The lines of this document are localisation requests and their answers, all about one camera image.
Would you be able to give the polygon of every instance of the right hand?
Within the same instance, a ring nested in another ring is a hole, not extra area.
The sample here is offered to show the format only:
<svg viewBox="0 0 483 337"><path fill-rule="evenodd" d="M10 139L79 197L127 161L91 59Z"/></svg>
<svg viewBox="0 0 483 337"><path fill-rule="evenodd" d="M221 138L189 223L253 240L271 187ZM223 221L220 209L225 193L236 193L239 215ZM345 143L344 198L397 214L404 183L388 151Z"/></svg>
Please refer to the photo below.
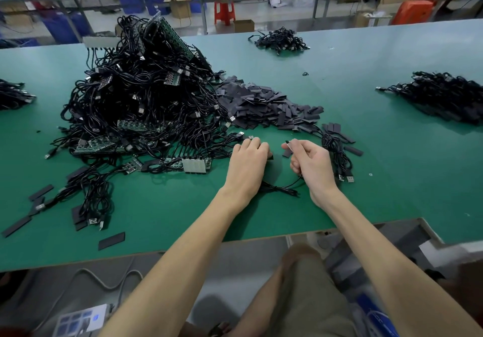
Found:
<svg viewBox="0 0 483 337"><path fill-rule="evenodd" d="M312 201L320 208L324 208L328 201L340 192L335 184L329 151L308 140L293 139L289 145L293 150L290 167L295 174L303 175ZM288 148L286 143L281 147Z"/></svg>

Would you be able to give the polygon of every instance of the pile of cables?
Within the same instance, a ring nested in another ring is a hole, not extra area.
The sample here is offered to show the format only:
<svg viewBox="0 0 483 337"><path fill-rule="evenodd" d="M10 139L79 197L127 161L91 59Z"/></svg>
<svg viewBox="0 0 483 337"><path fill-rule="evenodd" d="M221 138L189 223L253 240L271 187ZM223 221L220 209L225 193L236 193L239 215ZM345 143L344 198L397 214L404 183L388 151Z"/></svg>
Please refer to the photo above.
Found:
<svg viewBox="0 0 483 337"><path fill-rule="evenodd" d="M483 87L475 81L461 76L453 77L447 72L417 71L413 73L411 83L389 88L377 87L376 90L402 96L421 112L446 121L478 125L483 119Z"/></svg>
<svg viewBox="0 0 483 337"><path fill-rule="evenodd" d="M305 49L310 49L310 47L307 47L304 43L302 38L295 35L293 30L286 29L285 27L270 31L268 34L261 31L258 32L261 35L254 34L249 37L248 40L250 41L253 37L258 37L255 41L255 46L274 49L277 51L277 55L280 55L283 50L303 51Z"/></svg>
<svg viewBox="0 0 483 337"><path fill-rule="evenodd" d="M214 93L212 83L224 71L214 73L160 13L150 20L122 16L118 24L120 43L101 57L93 52L87 77L76 82L61 112L69 126L59 127L63 136L45 156L65 149L86 166L42 209L82 191L72 216L100 227L112 211L112 175L188 172L189 165L190 172L205 173L212 159L228 158L244 139L227 133L228 112ZM142 156L152 159L143 163Z"/></svg>
<svg viewBox="0 0 483 337"><path fill-rule="evenodd" d="M0 79L0 110L18 109L32 103L36 96L23 90L24 83L14 84Z"/></svg>

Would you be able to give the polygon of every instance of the metal table leg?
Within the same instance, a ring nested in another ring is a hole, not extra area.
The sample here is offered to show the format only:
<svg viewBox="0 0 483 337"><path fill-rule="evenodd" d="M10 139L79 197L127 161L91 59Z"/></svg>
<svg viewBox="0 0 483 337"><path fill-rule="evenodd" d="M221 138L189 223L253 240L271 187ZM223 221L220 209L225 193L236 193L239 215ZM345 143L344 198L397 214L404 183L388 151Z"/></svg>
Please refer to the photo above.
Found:
<svg viewBox="0 0 483 337"><path fill-rule="evenodd" d="M79 41L79 43L82 43L82 37L79 34L79 32L77 31L77 28L75 27L74 22L70 18L69 13L67 12L64 4L62 3L61 0L57 0L57 3L59 4L60 10L64 13L65 17L67 18L67 22L69 23L70 28L74 32L75 37L77 38L77 40Z"/></svg>
<svg viewBox="0 0 483 337"><path fill-rule="evenodd" d="M315 0L315 4L313 5L312 19L315 19L315 15L317 14L317 5L318 4L319 4L319 0Z"/></svg>
<svg viewBox="0 0 483 337"><path fill-rule="evenodd" d="M79 9L81 15L84 17L84 19L86 20L86 23L88 24L88 28L89 28L89 34L90 35L94 35L94 31L92 29L92 26L90 25L89 23L89 20L88 20L88 17L86 16L86 14L84 13L84 10L82 9L82 5L81 3L79 2L79 0L74 0L75 2L75 5L77 6L77 8Z"/></svg>
<svg viewBox="0 0 483 337"><path fill-rule="evenodd" d="M325 2L326 2L326 5L324 7L324 14L322 15L322 17L327 17L327 11L329 11L330 0L325 0Z"/></svg>
<svg viewBox="0 0 483 337"><path fill-rule="evenodd" d="M202 22L203 22L203 34L208 34L208 27L206 26L206 11L205 11L205 0L199 0L202 5Z"/></svg>

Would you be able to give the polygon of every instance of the hand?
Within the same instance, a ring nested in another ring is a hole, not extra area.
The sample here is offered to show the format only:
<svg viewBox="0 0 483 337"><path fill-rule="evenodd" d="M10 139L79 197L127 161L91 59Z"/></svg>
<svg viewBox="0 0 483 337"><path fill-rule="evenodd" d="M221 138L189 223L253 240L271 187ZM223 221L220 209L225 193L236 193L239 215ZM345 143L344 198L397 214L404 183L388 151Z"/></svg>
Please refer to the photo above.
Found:
<svg viewBox="0 0 483 337"><path fill-rule="evenodd" d="M295 174L302 173L312 201L320 208L324 208L328 200L339 193L329 151L308 140L293 139L289 145L293 151L290 167Z"/></svg>
<svg viewBox="0 0 483 337"><path fill-rule="evenodd" d="M228 195L240 211L260 188L269 152L269 144L260 143L258 137L247 138L233 147L226 182L220 191Z"/></svg>

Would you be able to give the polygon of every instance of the green workbench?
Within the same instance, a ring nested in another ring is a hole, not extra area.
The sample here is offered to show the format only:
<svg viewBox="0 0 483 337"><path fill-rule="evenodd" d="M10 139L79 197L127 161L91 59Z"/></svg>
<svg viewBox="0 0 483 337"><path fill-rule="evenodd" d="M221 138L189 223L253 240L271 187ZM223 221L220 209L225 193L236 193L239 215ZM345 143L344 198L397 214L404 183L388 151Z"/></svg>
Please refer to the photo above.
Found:
<svg viewBox="0 0 483 337"><path fill-rule="evenodd" d="M483 239L482 128L427 117L403 99L374 91L410 81L412 71L448 71L483 83L483 21L300 33L310 50L277 57L247 41L249 34L187 37L215 71L246 83L281 90L298 104L322 105L322 122L337 122L364 156L353 157L354 183L342 191L373 223L424 218L445 243ZM49 143L66 125L59 113L77 79L85 77L83 45L0 51L0 78L26 82L38 100L17 111L0 111L0 230L24 217L27 197L47 184L55 190L82 163L68 152L44 160ZM296 176L280 144L305 133L257 128L275 160L266 179L287 185ZM108 227L75 231L70 209L79 195L35 216L0 238L0 270L42 267L166 250L197 218L222 186L228 159L215 160L207 175L133 173L113 177L115 210ZM301 184L299 198L257 195L233 222L225 240L317 231L334 227L312 204ZM126 241L98 251L98 242L119 232Z"/></svg>

